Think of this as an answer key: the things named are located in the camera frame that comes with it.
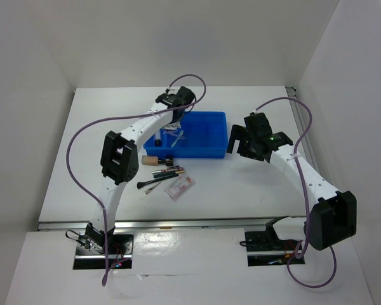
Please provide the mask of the purple eyelash curler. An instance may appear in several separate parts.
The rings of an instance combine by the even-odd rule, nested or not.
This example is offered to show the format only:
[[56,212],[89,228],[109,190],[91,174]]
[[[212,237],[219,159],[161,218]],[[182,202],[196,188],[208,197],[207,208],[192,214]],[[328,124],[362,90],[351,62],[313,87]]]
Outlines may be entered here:
[[176,136],[176,139],[179,138],[180,140],[185,140],[185,137],[184,137],[184,131],[183,131],[183,130],[180,130],[178,134],[175,134],[175,136]]

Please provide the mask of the green spatula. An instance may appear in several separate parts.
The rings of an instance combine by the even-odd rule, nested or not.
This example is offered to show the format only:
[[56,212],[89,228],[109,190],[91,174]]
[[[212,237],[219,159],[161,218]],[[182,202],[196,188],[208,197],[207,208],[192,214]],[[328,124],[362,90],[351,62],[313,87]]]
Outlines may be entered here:
[[179,140],[180,140],[180,139],[177,138],[177,139],[171,144],[171,148],[174,148]]

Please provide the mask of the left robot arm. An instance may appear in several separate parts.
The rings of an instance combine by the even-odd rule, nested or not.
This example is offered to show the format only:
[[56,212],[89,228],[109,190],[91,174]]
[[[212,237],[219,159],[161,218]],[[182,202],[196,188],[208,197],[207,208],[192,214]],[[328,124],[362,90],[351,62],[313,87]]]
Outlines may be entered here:
[[106,134],[100,158],[103,179],[99,200],[102,206],[85,231],[96,252],[104,254],[112,248],[116,212],[123,190],[139,169],[138,150],[162,127],[180,121],[184,117],[184,106],[195,99],[195,94],[184,86],[166,90],[157,97],[146,117],[118,133]]

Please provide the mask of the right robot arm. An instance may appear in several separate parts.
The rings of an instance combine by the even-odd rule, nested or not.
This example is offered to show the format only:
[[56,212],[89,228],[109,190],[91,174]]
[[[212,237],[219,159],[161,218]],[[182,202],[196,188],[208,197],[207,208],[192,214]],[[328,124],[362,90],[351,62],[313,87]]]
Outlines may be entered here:
[[306,241],[322,251],[357,232],[357,200],[326,181],[295,150],[283,132],[274,133],[264,113],[252,113],[233,125],[227,152],[266,161],[277,168],[304,198],[305,217],[280,217],[267,223],[265,244],[278,249],[286,240]]

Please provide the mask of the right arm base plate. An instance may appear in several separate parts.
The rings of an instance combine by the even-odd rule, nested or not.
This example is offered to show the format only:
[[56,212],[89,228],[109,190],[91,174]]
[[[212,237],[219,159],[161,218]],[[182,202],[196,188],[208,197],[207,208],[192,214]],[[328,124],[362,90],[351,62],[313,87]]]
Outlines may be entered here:
[[239,245],[247,252],[249,267],[305,264],[305,259],[295,257],[298,241],[273,238],[268,231],[247,231]]

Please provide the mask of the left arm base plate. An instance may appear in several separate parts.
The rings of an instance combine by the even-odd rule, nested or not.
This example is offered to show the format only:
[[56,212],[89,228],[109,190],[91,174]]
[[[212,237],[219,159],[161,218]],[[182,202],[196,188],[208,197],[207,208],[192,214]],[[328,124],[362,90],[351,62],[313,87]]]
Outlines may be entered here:
[[[95,270],[105,268],[105,255],[102,249],[81,235],[74,238],[77,241],[74,256],[74,270]],[[108,264],[114,269],[131,269],[133,253],[133,234],[117,234],[112,237],[109,246]]]

